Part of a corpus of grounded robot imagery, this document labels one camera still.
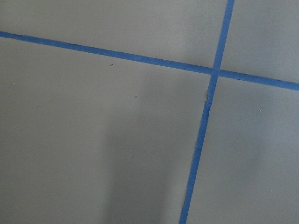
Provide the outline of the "blue tape line crosswise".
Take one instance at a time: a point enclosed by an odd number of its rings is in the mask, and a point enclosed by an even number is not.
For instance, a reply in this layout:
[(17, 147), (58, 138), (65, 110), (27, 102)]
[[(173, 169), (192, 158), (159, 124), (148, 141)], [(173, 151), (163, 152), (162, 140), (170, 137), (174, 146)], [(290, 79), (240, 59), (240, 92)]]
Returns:
[[(0, 36), (2, 38), (7, 38), (7, 39), (14, 39), (23, 42), (36, 43), (41, 45), (80, 51), (80, 52), (85, 52), (90, 54), (101, 55), (101, 56), (108, 56), (113, 58), (119, 58), (119, 59), (139, 62), (139, 63), (146, 63), (146, 64), (152, 64), (152, 65), (157, 65), (162, 67), (174, 68), (179, 70), (192, 71), (192, 72), (197, 72), (197, 73), (202, 73), (207, 75), (211, 75), (214, 71), (216, 71), (214, 68), (209, 68), (205, 66), (130, 54), (130, 53), (119, 52), (119, 51), (108, 50), (108, 49), (95, 48), (95, 47), (90, 47), (85, 45), (56, 41), (56, 40), (39, 38), (39, 37), (28, 36), (28, 35), (18, 35), (18, 34), (13, 34), (4, 31), (0, 32)], [(228, 70), (217, 70), (217, 71), (218, 71), (218, 76), (220, 77), (236, 79), (236, 80), (246, 81), (246, 82), (251, 82), (256, 84), (269, 85), (273, 87), (284, 88), (284, 89), (289, 89), (294, 91), (299, 90), (299, 84), (294, 82), (255, 76), (255, 75), (233, 72)]]

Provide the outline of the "blue tape line lengthwise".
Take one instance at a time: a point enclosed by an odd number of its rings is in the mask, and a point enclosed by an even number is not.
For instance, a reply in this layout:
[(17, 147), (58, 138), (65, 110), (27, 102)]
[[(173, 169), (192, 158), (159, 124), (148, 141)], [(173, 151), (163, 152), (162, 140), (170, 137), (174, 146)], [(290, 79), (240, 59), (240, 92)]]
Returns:
[(207, 98), (201, 116), (199, 132), (196, 140), (196, 146), (195, 146), (190, 172), (189, 172), (189, 177), (188, 177), (188, 182), (186, 186), (184, 204), (180, 212), (180, 217), (179, 217), (180, 224), (185, 224), (188, 218), (193, 189), (196, 182), (196, 176), (198, 173), (200, 157), (201, 157), (202, 148), (205, 140), (205, 135), (206, 135), (207, 125), (209, 121), (210, 110), (214, 99), (215, 89), (216, 89), (216, 85), (220, 73), (220, 68), (221, 68), (224, 48), (226, 45), (232, 12), (234, 8), (234, 3), (235, 3), (234, 0), (228, 0), (226, 4), (225, 14), (222, 21), (221, 32), (220, 32), (218, 45), (217, 45), (217, 50), (215, 53), (214, 63), (212, 67), (208, 89), (207, 89)]

